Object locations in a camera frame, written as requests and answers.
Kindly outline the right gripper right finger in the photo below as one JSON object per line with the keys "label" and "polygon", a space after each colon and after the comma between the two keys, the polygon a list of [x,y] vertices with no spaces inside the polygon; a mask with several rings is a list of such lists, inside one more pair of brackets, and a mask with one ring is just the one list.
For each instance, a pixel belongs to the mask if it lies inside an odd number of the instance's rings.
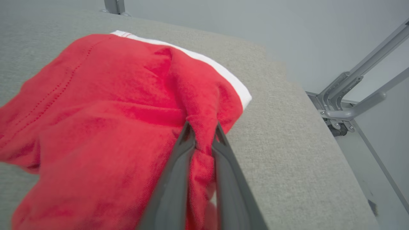
{"label": "right gripper right finger", "polygon": [[218,123],[212,143],[219,230],[267,230],[267,224]]}

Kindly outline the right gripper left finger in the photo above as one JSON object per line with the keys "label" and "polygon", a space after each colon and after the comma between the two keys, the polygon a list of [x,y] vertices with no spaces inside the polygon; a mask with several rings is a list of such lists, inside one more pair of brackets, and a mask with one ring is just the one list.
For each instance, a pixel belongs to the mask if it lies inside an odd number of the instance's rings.
{"label": "right gripper left finger", "polygon": [[185,229],[190,159],[195,145],[193,128],[186,122],[139,220],[139,230]]}

